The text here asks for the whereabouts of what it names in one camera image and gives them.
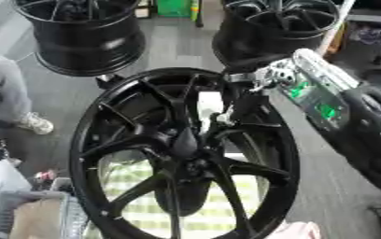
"green box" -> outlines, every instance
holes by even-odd
[[[157,0],[157,9],[164,17],[189,17],[191,0]]]

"person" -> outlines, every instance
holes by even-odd
[[[0,56],[0,121],[36,134],[49,134],[53,124],[32,111],[22,72],[15,61]]]

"gray basket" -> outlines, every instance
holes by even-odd
[[[50,190],[58,191],[62,186],[71,185],[69,177],[57,177],[51,185]],[[88,217],[84,213],[78,199],[69,197],[66,214],[63,222],[63,239],[81,239],[83,231],[86,228]]]
[[[8,239],[14,222],[14,210],[22,204],[44,199],[62,200],[60,207],[60,238],[79,239],[86,216],[77,199],[60,191],[3,192],[0,194],[0,239]]]

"led light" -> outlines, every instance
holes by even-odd
[[[336,116],[336,110],[330,105],[320,104],[317,106],[318,111],[321,114],[321,117],[329,120]]]
[[[297,98],[301,95],[301,91],[303,89],[305,89],[307,86],[308,86],[308,82],[307,81],[304,81],[304,82],[301,82],[300,84],[298,84],[297,87],[295,87],[294,89],[290,90],[290,96],[292,98]]]

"wire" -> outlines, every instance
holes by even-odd
[[[16,62],[16,63],[19,63],[19,62],[21,62],[21,61],[25,60],[26,58],[28,58],[28,57],[30,57],[30,56],[32,56],[32,55],[34,55],[34,52],[33,52],[33,51],[32,51],[32,52],[30,52],[30,53],[28,53],[27,55],[25,55],[25,56],[23,56],[23,57],[19,58],[19,59],[18,59],[18,60],[16,60],[15,62]]]

